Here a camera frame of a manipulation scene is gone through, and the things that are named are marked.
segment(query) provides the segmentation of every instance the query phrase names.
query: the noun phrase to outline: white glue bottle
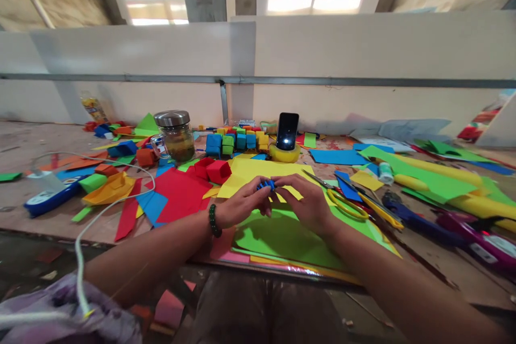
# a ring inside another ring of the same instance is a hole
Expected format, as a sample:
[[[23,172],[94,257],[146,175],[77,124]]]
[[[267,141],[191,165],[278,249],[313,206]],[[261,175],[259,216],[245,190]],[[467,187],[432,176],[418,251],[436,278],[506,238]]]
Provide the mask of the white glue bottle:
[[[378,165],[378,168],[380,170],[380,177],[378,180],[380,180],[382,183],[391,185],[394,183],[394,176],[392,175],[392,169],[391,166],[386,162],[381,162]]]

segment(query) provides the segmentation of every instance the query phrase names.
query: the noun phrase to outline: glass jar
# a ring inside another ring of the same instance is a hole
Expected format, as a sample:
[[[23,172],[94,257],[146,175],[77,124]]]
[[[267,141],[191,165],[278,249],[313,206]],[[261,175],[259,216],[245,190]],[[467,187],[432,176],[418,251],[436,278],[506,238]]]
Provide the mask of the glass jar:
[[[154,115],[160,134],[150,139],[154,153],[161,159],[184,163],[194,158],[194,134],[190,115],[185,110],[166,110]]]

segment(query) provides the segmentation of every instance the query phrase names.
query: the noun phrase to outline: wooden table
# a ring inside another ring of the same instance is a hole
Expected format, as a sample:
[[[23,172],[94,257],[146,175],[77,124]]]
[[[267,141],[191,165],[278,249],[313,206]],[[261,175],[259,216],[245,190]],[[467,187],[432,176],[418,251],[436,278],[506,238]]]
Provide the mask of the wooden table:
[[[204,148],[204,141],[204,137],[200,137],[196,141],[196,148]],[[25,171],[29,168],[32,158],[45,152],[69,151],[87,153],[91,148],[108,143],[108,140],[97,139],[92,133],[83,132],[81,127],[76,125],[2,122],[0,123],[0,173]],[[323,141],[318,141],[318,148],[350,149],[351,146],[347,144],[346,138],[344,137],[327,137]],[[505,153],[505,160],[513,157],[514,154],[514,152],[511,154]],[[423,160],[427,159],[427,156],[422,154],[416,154],[414,157]],[[41,160],[39,165],[49,162],[49,159]],[[335,179],[333,175],[335,167],[338,167],[338,169],[344,172],[353,173],[351,168],[345,166],[316,164],[306,150],[303,150],[298,162],[311,165],[315,174],[325,180]],[[513,177],[501,176],[469,164],[467,167],[482,175],[495,179],[500,183],[500,187],[508,196],[516,199],[516,188],[513,187]],[[142,177],[141,173],[137,174],[132,170],[130,172],[128,171],[128,173],[131,176]],[[69,241],[75,239],[85,224],[91,219],[90,215],[79,224],[70,221],[70,219],[83,208],[79,198],[74,198],[56,210],[41,217],[30,219],[27,216],[26,210],[23,208],[23,203],[31,196],[38,193],[36,187],[26,178],[13,183],[3,183],[0,187],[0,207],[15,207],[12,211],[0,212],[0,230]],[[381,197],[385,190],[385,187],[379,189],[377,191],[378,196]],[[401,195],[404,203],[414,212],[422,213],[427,219],[435,218],[429,206],[400,193],[400,186],[394,185],[391,190]],[[91,229],[88,230],[83,240],[93,243],[104,243],[108,246],[114,245],[113,240],[118,227],[120,210],[121,205],[118,205],[106,213],[105,216],[102,216],[92,225]],[[150,229],[151,224],[146,217],[140,217],[132,236],[145,233]],[[400,238],[456,283],[460,288],[461,295],[466,301],[482,306],[516,310],[516,307],[510,301],[510,294],[516,294],[516,286],[504,278],[487,271],[466,254],[455,250],[446,250],[408,229],[403,231]],[[428,275],[431,275],[421,265],[415,263],[402,249],[399,248],[398,250],[411,264],[425,271]],[[219,261],[211,261],[209,263],[197,262],[197,264],[210,264],[217,267],[226,267],[228,269],[251,270],[256,273],[260,272],[276,275],[280,273],[271,269],[261,269],[256,266],[229,264]],[[292,274],[282,272],[281,275],[288,277]],[[319,278],[317,282],[335,285],[335,281],[333,280],[325,282],[321,281]]]

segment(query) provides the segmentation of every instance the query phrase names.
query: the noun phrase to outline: person's left hand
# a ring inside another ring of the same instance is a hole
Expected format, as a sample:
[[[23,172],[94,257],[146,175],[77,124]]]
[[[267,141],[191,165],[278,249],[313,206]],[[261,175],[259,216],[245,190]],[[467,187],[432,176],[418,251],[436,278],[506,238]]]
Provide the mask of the person's left hand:
[[[230,228],[237,225],[247,219],[251,215],[251,211],[255,209],[259,209],[262,215],[270,217],[270,187],[267,186],[260,190],[256,189],[260,183],[266,180],[268,178],[257,176],[240,188],[228,200],[218,204],[215,212],[217,226],[220,228]]]

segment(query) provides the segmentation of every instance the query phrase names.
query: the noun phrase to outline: glue bottle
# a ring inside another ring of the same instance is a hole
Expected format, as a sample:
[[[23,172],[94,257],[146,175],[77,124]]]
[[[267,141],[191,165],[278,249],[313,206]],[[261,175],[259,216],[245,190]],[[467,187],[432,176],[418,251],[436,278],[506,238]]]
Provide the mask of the glue bottle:
[[[380,171],[380,177],[378,180],[387,185],[394,183],[394,176],[392,175],[392,169],[389,163],[381,162],[378,165],[378,168]]]
[[[100,102],[89,91],[81,91],[81,103],[97,125],[109,123]]]

